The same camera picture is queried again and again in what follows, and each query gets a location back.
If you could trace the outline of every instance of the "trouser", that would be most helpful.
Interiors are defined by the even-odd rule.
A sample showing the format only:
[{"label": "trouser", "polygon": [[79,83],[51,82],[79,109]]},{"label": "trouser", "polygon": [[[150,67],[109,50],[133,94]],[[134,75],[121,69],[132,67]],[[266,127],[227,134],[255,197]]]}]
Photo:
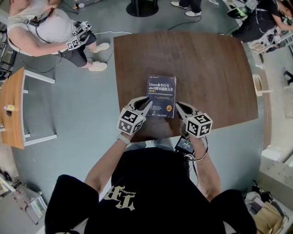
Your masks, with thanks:
[{"label": "trouser", "polygon": [[270,13],[258,11],[248,15],[239,29],[232,32],[232,36],[238,38],[243,43],[260,39],[264,33],[276,25]]},{"label": "trouser", "polygon": [[[155,147],[160,149],[174,151],[170,138],[154,140],[154,145]],[[145,141],[134,142],[134,143],[131,143],[131,145],[128,146],[125,151],[135,150],[135,149],[144,149],[146,146],[147,144]]]},{"label": "trouser", "polygon": [[179,4],[182,7],[188,7],[190,5],[190,8],[194,13],[201,12],[201,0],[180,0]]},{"label": "trouser", "polygon": [[61,53],[62,57],[71,61],[77,67],[85,66],[87,64],[87,57],[83,51],[86,48],[86,46],[94,43],[97,40],[95,35],[91,31],[89,32],[89,35],[90,36],[84,45],[80,46],[77,49],[65,50],[64,52]]},{"label": "trouser", "polygon": [[293,83],[293,74],[292,73],[290,73],[288,71],[285,71],[284,72],[284,75],[287,75],[287,76],[290,77],[290,79],[287,81],[288,82],[288,85],[291,84],[291,83]]}]

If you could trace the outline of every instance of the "hand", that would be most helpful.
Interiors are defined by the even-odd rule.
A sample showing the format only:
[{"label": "hand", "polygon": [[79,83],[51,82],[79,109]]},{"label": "hand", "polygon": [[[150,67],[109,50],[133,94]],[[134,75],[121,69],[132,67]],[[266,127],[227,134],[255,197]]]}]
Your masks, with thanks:
[{"label": "hand", "polygon": [[196,138],[194,135],[189,134],[189,140],[192,143],[192,145],[195,145],[197,147],[205,146],[205,144],[202,141],[202,138]]},{"label": "hand", "polygon": [[132,137],[134,136],[134,134],[133,134],[133,135],[128,135],[128,134],[126,134],[126,133],[121,133],[121,135],[124,136],[124,137],[126,137],[126,138],[129,139],[130,141],[131,141]]}]

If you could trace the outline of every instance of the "book cover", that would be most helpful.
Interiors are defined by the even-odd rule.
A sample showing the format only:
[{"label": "book cover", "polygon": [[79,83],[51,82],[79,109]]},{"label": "book cover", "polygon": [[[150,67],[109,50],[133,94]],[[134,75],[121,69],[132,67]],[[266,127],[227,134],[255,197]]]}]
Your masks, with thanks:
[{"label": "book cover", "polygon": [[149,116],[174,117],[176,77],[150,75],[146,95],[153,101]]}]

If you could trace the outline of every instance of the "shoe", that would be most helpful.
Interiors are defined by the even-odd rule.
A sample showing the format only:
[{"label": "shoe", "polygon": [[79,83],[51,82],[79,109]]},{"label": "shoe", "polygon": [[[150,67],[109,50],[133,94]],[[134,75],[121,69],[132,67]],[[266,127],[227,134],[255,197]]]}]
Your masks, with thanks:
[{"label": "shoe", "polygon": [[99,44],[96,48],[96,50],[91,50],[92,53],[97,53],[101,50],[106,50],[106,49],[109,49],[110,45],[109,43],[102,43],[102,44]]},{"label": "shoe", "polygon": [[185,12],[185,14],[190,17],[195,17],[195,16],[200,16],[201,12],[194,13],[193,11],[188,11],[188,12]]},{"label": "shoe", "polygon": [[92,67],[88,68],[90,71],[103,71],[107,68],[106,63],[93,62]]},{"label": "shoe", "polygon": [[179,2],[171,2],[171,4],[174,5],[174,6],[181,7],[181,8],[183,8],[183,9],[187,9],[187,7],[182,7],[182,6],[180,6]]}]

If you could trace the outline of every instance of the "wooden table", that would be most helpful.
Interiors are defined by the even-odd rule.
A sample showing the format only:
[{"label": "wooden table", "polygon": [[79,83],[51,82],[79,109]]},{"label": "wooden table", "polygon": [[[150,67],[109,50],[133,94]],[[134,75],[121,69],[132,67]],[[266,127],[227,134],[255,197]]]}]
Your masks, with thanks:
[{"label": "wooden table", "polygon": [[[31,136],[30,134],[24,133],[23,127],[22,96],[23,94],[28,94],[28,90],[23,89],[24,79],[26,76],[43,80],[51,84],[55,83],[55,80],[51,78],[21,68],[1,86],[0,122],[3,125],[1,129],[2,142],[20,149],[24,149],[25,146],[31,144],[57,138],[57,135],[55,134],[44,138],[26,141],[26,138]],[[7,105],[14,105],[15,107],[15,110],[12,111],[11,116],[8,116],[6,114],[6,110],[4,109]]]},{"label": "wooden table", "polygon": [[[238,39],[196,32],[153,32],[114,38],[120,110],[147,93],[149,75],[176,76],[176,101],[213,119],[213,129],[258,118],[252,74]],[[133,141],[179,136],[179,118],[147,117]]]}]

